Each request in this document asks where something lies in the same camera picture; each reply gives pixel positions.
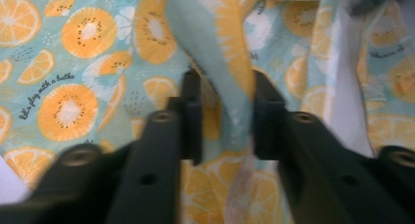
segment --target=patterned fabric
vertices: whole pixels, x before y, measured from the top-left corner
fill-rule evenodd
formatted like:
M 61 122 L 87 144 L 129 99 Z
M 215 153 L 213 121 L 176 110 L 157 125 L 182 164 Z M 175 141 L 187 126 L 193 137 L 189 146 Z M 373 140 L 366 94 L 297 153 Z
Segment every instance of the patterned fabric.
M 146 116 L 177 96 L 194 68 L 203 80 L 204 163 L 183 162 L 183 221 L 292 223 L 275 163 L 253 156 L 253 69 L 290 111 L 329 123 L 341 4 L 0 0 L 0 153 L 33 189 L 70 146 L 110 153 L 139 139 Z M 355 29 L 352 68 L 372 147 L 415 150 L 415 47 L 396 3 Z

